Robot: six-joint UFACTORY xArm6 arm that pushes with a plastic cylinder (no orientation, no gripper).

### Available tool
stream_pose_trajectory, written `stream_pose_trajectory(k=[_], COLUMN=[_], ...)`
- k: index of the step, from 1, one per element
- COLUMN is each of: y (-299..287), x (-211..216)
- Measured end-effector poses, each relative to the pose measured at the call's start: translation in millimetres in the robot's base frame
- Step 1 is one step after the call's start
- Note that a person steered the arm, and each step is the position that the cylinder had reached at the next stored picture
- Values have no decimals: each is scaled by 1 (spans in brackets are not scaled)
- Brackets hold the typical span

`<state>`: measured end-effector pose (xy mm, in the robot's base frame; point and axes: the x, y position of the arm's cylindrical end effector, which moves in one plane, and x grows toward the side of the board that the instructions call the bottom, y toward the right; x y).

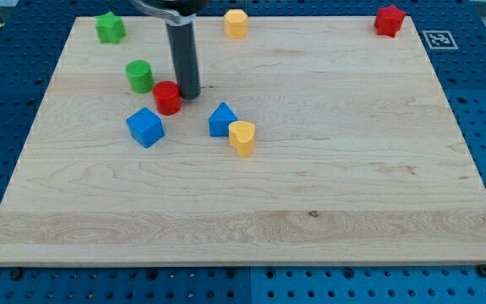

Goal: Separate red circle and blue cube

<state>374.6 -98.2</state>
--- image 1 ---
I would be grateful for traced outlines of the black robot arm flange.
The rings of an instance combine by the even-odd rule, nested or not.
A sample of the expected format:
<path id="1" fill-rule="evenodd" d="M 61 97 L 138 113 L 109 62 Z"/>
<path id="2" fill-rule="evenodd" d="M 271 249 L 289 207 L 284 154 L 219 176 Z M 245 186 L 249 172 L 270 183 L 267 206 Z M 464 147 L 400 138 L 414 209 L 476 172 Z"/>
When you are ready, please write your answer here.
<path id="1" fill-rule="evenodd" d="M 209 0 L 130 0 L 142 14 L 163 19 L 170 25 L 190 24 L 198 12 L 205 9 Z"/>

